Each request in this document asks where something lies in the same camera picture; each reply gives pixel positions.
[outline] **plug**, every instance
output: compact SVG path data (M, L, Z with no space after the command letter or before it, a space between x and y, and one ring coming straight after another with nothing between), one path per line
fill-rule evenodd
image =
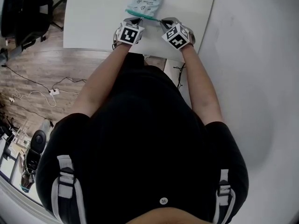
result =
M53 89L53 90L50 90L50 95L59 95L60 94L60 92L59 92L59 89L58 88L56 88L56 89Z

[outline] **light blue bag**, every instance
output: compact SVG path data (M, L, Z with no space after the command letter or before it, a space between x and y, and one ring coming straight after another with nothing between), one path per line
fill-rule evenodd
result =
M153 17L161 2L162 0L133 0L126 11L134 16L156 20Z

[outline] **office chair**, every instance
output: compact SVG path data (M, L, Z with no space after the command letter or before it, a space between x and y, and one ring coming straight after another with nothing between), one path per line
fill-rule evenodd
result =
M53 5L53 0L4 0L2 8L1 34L5 38L14 38L17 52L32 46L36 39L41 42L50 25L63 31L53 21L53 10L62 2ZM40 7L48 5L48 14L40 13Z

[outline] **window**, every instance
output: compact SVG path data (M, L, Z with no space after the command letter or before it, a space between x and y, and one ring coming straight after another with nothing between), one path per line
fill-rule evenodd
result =
M23 155L20 154L20 152L25 152L25 150L20 148L19 151L16 151L11 147L11 145L9 145L8 151L6 144L7 138L7 135L4 135L2 140L0 140L0 176L2 176L8 183L10 183L20 193L28 197L31 201L41 205L41 201L37 195L35 183L31 186L28 193L25 193L20 186L22 170L19 170L19 165L21 156Z

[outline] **backpack strap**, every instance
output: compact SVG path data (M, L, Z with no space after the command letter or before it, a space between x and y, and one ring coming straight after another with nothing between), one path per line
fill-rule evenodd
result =
M76 195L75 201L78 206L78 216L81 224L86 224L85 208L83 201L83 193L80 182L74 176L74 168L69 155L60 155L57 157L60 166L59 177L55 179L52 185L51 202L53 214L58 221L63 223L59 215L59 202L65 199L73 198L73 193Z
M213 224L225 224L233 211L234 204L235 192L228 183L228 169L222 169L219 187L216 191L216 208Z

